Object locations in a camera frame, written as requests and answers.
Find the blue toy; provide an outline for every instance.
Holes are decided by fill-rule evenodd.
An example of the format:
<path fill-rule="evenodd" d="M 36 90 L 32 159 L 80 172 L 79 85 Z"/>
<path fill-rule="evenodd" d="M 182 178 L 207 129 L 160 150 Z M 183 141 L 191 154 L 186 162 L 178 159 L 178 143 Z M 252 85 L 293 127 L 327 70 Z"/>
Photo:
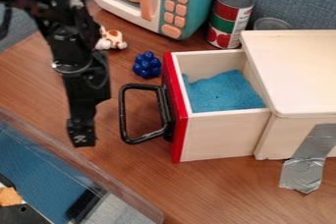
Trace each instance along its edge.
<path fill-rule="evenodd" d="M 157 78 L 161 75 L 161 62 L 153 52 L 145 51 L 137 55 L 133 71 L 144 79 Z"/>

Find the black handle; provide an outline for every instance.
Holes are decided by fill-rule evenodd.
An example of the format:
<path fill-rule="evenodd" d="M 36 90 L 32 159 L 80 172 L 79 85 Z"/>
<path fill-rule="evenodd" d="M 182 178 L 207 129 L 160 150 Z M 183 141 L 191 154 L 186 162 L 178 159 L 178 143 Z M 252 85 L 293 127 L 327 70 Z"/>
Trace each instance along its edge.
<path fill-rule="evenodd" d="M 161 115 L 162 128 L 158 131 L 145 134 L 138 138 L 129 138 L 126 127 L 126 91 L 129 89 L 139 89 L 156 92 L 158 106 Z M 122 140 L 127 144 L 138 144 L 148 140 L 153 140 L 161 136 L 170 136 L 172 131 L 173 119 L 170 111 L 169 98 L 167 97 L 167 87 L 147 84 L 126 84 L 121 87 L 119 92 L 119 120 L 120 134 Z"/>

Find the microwave keypad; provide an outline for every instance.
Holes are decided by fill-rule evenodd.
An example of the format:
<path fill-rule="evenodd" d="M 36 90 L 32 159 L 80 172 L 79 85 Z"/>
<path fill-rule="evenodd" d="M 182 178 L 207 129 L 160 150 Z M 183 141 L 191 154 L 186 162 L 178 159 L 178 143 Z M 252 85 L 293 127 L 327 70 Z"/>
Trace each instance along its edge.
<path fill-rule="evenodd" d="M 186 19 L 180 16 L 175 17 L 174 25 L 178 28 L 184 28 L 186 25 Z"/>
<path fill-rule="evenodd" d="M 167 23 L 162 26 L 162 32 L 170 37 L 179 38 L 182 35 L 181 28 L 186 26 L 185 16 L 188 13 L 187 3 L 189 0 L 166 0 L 164 21 Z"/>
<path fill-rule="evenodd" d="M 174 12 L 175 11 L 175 2 L 171 0 L 166 0 L 165 2 L 165 8 L 169 12 Z"/>
<path fill-rule="evenodd" d="M 167 24 L 172 24 L 172 23 L 174 23 L 174 14 L 169 13 L 169 12 L 164 13 L 164 21 L 165 21 Z"/>
<path fill-rule="evenodd" d="M 181 5 L 181 4 L 177 4 L 177 6 L 176 6 L 176 14 L 178 14 L 179 16 L 185 16 L 187 14 L 187 6 Z"/>
<path fill-rule="evenodd" d="M 182 31 L 179 28 L 167 24 L 162 26 L 162 31 L 164 34 L 176 39 L 182 35 Z"/>

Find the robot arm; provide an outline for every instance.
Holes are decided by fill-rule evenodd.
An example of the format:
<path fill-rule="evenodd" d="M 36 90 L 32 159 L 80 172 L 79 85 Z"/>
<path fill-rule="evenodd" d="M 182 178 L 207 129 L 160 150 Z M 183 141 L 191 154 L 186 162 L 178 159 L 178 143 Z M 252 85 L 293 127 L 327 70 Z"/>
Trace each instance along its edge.
<path fill-rule="evenodd" d="M 0 39 L 8 33 L 12 8 L 25 10 L 48 42 L 52 67 L 62 75 L 70 119 L 67 129 L 75 147 L 94 146 L 96 105 L 110 98 L 106 55 L 94 51 L 99 25 L 89 15 L 85 0 L 0 0 L 6 5 Z"/>

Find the duct tape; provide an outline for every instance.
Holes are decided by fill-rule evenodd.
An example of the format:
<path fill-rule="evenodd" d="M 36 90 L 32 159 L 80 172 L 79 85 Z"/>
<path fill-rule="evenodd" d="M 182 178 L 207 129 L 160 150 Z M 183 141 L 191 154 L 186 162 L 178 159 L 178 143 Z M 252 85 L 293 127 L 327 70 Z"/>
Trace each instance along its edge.
<path fill-rule="evenodd" d="M 323 167 L 329 152 L 336 145 L 336 124 L 316 125 L 293 157 L 285 161 L 280 188 L 309 194 L 319 188 Z"/>

